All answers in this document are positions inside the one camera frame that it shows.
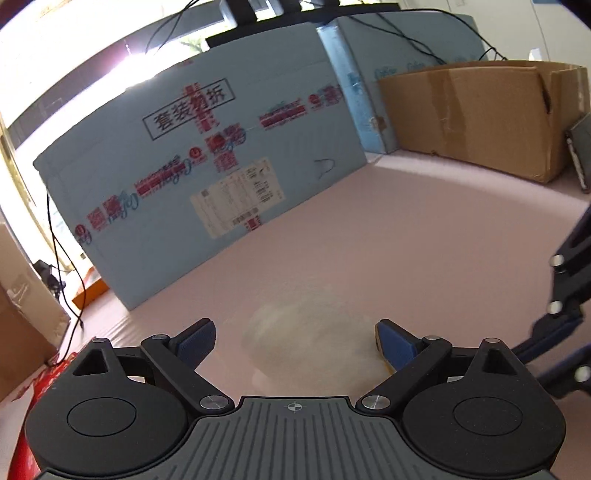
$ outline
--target tape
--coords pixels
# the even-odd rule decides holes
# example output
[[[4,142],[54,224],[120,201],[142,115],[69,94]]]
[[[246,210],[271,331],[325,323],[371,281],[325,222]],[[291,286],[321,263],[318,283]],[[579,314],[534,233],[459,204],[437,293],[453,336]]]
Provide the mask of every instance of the tape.
[[[376,132],[383,132],[384,130],[386,130],[386,128],[388,128],[386,125],[386,120],[384,120],[384,117],[379,115],[370,118],[369,124],[371,125],[371,128],[373,128]]]
[[[437,113],[443,152],[446,157],[468,160],[466,148],[466,120],[456,95],[451,77],[452,70],[438,70],[428,75],[431,101]]]
[[[587,78],[587,69],[577,68],[577,86],[579,94],[579,113],[589,111],[589,79]]]
[[[24,275],[20,274],[7,289],[8,296],[12,303],[14,303],[19,309],[22,308],[23,304],[27,300],[30,293],[30,285]]]

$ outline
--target ribbed gray plate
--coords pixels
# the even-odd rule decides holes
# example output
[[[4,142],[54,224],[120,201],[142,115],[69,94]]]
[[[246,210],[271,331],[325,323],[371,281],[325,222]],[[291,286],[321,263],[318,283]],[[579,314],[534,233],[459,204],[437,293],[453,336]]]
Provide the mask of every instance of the ribbed gray plate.
[[[44,473],[40,480],[57,480]],[[416,455],[387,419],[344,398],[246,398],[199,420],[164,462],[128,480],[455,480]],[[527,480],[554,479],[540,472]]]

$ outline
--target crosshair mark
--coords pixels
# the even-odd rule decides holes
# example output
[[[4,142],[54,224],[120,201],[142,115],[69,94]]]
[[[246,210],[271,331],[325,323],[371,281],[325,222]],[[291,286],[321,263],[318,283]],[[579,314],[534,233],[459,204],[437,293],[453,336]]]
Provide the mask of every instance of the crosshair mark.
[[[292,411],[293,413],[300,411],[302,408],[305,408],[305,406],[303,406],[301,403],[298,402],[292,402],[289,405],[286,405],[285,408],[287,408],[287,410]]]

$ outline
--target shipping label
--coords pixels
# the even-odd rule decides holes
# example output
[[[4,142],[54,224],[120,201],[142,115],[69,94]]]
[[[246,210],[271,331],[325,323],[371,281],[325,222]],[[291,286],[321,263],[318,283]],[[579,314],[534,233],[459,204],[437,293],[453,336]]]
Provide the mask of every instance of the shipping label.
[[[191,195],[191,203],[212,238],[244,224],[254,230],[259,214],[285,199],[271,162],[263,158]]]

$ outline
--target red bag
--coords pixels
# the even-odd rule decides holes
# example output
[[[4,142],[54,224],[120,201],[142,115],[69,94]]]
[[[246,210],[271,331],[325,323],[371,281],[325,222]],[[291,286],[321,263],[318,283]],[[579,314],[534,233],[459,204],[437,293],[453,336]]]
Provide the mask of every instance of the red bag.
[[[44,370],[35,380],[33,380],[33,399],[31,400],[27,414],[51,386],[54,380],[59,377],[60,374],[71,364],[72,360],[76,358],[76,355],[78,355],[76,352],[72,352],[68,358],[57,367]],[[27,388],[28,387],[22,389],[21,395]],[[33,453],[29,448],[27,439],[25,438],[25,426],[23,423],[8,470],[8,480],[33,480],[39,475],[39,473],[41,473],[41,470],[39,469],[35,457],[33,457]]]

